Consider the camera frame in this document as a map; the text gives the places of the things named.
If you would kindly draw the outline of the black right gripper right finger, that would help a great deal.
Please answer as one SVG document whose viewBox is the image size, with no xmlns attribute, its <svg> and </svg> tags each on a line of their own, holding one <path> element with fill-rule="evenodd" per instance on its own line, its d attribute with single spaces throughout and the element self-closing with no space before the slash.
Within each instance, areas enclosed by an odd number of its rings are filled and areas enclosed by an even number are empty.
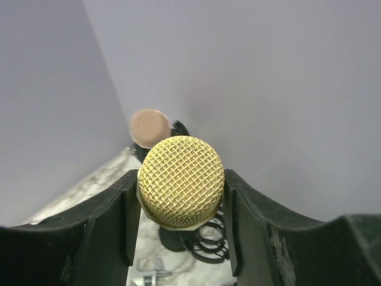
<svg viewBox="0 0 381 286">
<path fill-rule="evenodd" d="M 239 285 L 379 285 L 380 216 L 321 222 L 225 171 L 223 214 Z"/>
</svg>

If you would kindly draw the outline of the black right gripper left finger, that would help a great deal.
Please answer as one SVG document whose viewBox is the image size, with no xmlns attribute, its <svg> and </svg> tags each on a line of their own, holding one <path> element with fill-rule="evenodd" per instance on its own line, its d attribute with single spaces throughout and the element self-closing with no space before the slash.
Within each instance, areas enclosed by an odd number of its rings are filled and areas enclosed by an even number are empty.
<svg viewBox="0 0 381 286">
<path fill-rule="evenodd" d="M 125 285 L 140 220 L 137 174 L 38 224 L 1 227 L 1 285 Z"/>
</svg>

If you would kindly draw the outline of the black tripod stand shock mount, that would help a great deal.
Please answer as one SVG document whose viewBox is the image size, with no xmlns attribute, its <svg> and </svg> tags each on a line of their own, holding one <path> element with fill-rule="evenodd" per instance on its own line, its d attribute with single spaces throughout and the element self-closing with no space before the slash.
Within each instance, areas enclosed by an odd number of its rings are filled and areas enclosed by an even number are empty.
<svg viewBox="0 0 381 286">
<path fill-rule="evenodd" d="M 169 231 L 161 227 L 160 242 L 169 251 L 187 251 L 196 260 L 216 265 L 230 259 L 223 210 L 194 231 Z"/>
</svg>

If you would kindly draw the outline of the yellow toy microphone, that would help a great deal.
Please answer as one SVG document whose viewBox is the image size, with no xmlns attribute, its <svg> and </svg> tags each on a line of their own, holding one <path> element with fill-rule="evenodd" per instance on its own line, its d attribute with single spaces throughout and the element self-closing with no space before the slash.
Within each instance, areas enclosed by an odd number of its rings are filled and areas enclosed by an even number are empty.
<svg viewBox="0 0 381 286">
<path fill-rule="evenodd" d="M 146 216 L 169 231 L 211 220 L 224 193 L 224 167 L 207 142 L 174 136 L 155 145 L 138 170 L 136 196 Z"/>
</svg>

